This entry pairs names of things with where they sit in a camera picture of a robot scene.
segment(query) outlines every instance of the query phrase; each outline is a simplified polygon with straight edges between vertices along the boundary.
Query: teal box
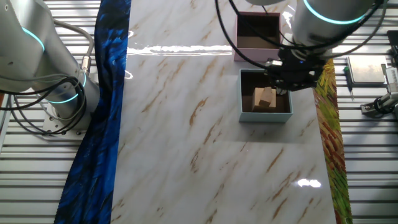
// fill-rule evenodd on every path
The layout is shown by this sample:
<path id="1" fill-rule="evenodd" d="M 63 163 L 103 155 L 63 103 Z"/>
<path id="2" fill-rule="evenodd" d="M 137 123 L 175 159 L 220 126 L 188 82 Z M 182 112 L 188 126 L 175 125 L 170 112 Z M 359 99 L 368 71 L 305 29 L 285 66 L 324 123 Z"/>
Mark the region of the teal box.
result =
<path id="1" fill-rule="evenodd" d="M 255 88 L 273 87 L 263 69 L 240 69 L 238 78 L 239 122 L 286 123 L 293 115 L 292 93 L 277 94 L 277 107 L 273 113 L 252 112 Z"/>

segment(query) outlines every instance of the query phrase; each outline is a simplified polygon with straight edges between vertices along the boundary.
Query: small wooden cube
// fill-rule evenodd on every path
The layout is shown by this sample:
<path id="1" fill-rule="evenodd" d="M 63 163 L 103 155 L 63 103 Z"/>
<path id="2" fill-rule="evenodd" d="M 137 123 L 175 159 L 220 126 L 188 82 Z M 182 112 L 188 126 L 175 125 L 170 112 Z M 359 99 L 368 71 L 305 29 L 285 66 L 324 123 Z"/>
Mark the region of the small wooden cube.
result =
<path id="1" fill-rule="evenodd" d="M 276 108 L 275 89 L 272 89 L 271 87 L 254 89 L 252 97 L 252 112 L 271 113 L 275 108 Z"/>
<path id="2" fill-rule="evenodd" d="M 272 96 L 272 88 L 271 87 L 266 87 L 264 88 L 264 91 L 262 92 L 261 99 L 259 102 L 260 106 L 269 106 L 273 100 Z"/>
<path id="3" fill-rule="evenodd" d="M 252 98 L 252 111 L 254 111 L 258 107 L 261 107 L 260 100 L 261 100 L 261 95 L 262 95 L 263 91 L 264 91 L 263 88 L 255 88 L 254 89 L 253 98 Z"/>
<path id="4" fill-rule="evenodd" d="M 272 100 L 268 107 L 276 108 L 276 89 L 272 89 Z"/>

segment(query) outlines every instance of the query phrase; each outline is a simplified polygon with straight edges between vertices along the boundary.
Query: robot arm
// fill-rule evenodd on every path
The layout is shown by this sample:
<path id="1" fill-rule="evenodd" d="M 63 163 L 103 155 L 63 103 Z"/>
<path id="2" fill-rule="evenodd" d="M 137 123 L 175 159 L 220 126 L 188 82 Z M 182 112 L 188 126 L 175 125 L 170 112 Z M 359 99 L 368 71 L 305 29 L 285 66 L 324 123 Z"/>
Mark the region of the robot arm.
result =
<path id="1" fill-rule="evenodd" d="M 77 116 L 77 96 L 84 93 L 86 110 L 79 112 L 82 119 L 75 128 L 86 129 L 100 90 L 60 40 L 47 5 L 42 0 L 0 0 L 0 29 L 0 90 L 38 91 L 59 83 L 54 74 L 75 77 L 84 91 L 76 92 L 71 83 L 64 83 L 45 99 L 55 108 L 55 116 L 68 123 Z"/>
<path id="2" fill-rule="evenodd" d="M 268 5 L 281 0 L 246 0 L 251 4 Z M 323 67 L 331 57 L 331 49 L 340 45 L 348 30 L 365 22 L 374 0 L 302 0 L 298 1 L 292 22 L 294 45 L 284 40 L 280 60 L 266 63 L 266 75 L 284 90 L 315 88 Z"/>

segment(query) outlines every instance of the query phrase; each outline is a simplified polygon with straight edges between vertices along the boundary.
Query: metal grating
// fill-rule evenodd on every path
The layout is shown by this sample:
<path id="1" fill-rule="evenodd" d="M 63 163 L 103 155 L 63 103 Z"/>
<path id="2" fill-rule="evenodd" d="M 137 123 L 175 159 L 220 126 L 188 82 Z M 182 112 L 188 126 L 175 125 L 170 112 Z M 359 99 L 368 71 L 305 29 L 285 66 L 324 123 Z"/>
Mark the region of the metal grating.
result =
<path id="1" fill-rule="evenodd" d="M 54 18 L 94 34 L 100 1 L 46 1 Z M 335 52 L 343 52 L 369 35 L 377 18 L 347 38 Z M 387 55 L 385 33 L 398 30 L 398 0 L 390 0 L 386 20 L 367 46 L 357 55 Z M 57 32 L 75 58 L 81 62 L 88 47 L 84 37 L 57 27 Z M 338 106 L 345 142 L 349 194 L 355 224 L 398 223 L 398 124 L 393 115 L 369 119 L 360 104 L 387 93 L 385 88 L 354 88 L 355 101 L 346 87 L 345 58 L 335 60 Z M 95 58 L 91 74 L 96 75 Z M 20 97 L 30 103 L 31 97 Z M 40 106 L 26 111 L 41 126 Z M 63 185 L 80 142 L 47 142 L 25 132 L 11 118 L 0 153 L 0 223 L 53 223 Z"/>

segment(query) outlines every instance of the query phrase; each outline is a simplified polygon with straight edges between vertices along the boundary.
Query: marble surface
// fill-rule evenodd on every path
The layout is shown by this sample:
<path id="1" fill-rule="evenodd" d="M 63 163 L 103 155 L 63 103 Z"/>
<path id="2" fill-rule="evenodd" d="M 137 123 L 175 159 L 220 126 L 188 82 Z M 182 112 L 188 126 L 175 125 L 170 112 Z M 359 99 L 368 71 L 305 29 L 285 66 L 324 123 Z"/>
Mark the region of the marble surface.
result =
<path id="1" fill-rule="evenodd" d="M 286 124 L 239 123 L 240 68 L 213 0 L 132 2 L 112 223 L 336 223 L 313 91 Z"/>

